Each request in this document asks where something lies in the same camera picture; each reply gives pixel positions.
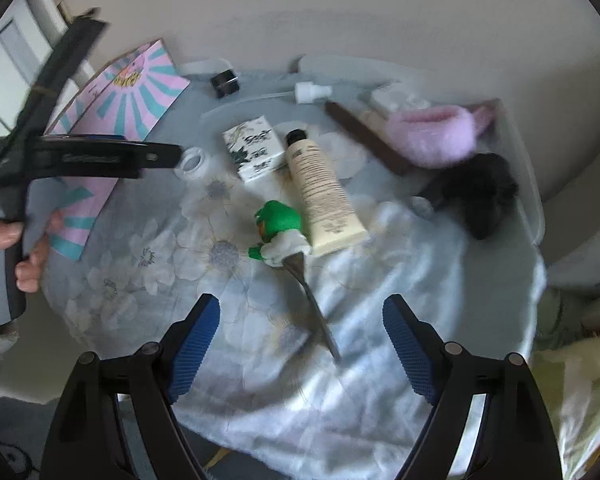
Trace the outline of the person's left hand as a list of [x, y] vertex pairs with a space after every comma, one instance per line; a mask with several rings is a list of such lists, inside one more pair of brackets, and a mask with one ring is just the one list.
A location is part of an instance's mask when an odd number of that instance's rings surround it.
[[[50, 255], [50, 234], [61, 227], [62, 214], [56, 210], [48, 219], [45, 234], [36, 242], [29, 257], [16, 265], [16, 285], [20, 292], [32, 294], [40, 288], [46, 261]], [[0, 250], [14, 246], [20, 241], [22, 233], [21, 222], [6, 223], [0, 220]]]

